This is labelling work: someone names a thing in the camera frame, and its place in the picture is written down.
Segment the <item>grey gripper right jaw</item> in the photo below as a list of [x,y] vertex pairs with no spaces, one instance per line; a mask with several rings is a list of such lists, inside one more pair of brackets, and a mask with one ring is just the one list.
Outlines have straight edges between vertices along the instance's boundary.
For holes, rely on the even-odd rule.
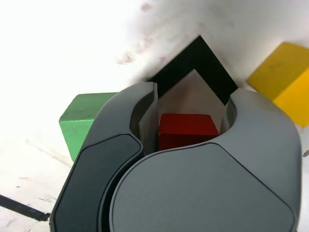
[[301,142],[262,94],[238,89],[204,143],[156,152],[121,178],[112,232],[294,232],[301,206]]

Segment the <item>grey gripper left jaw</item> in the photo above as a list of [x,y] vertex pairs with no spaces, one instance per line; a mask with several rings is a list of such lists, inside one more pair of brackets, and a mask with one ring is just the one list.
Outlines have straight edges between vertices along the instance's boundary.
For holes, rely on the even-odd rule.
[[156,83],[141,82],[102,106],[54,206],[51,231],[109,230],[102,216],[120,177],[143,156],[139,122],[156,97]]

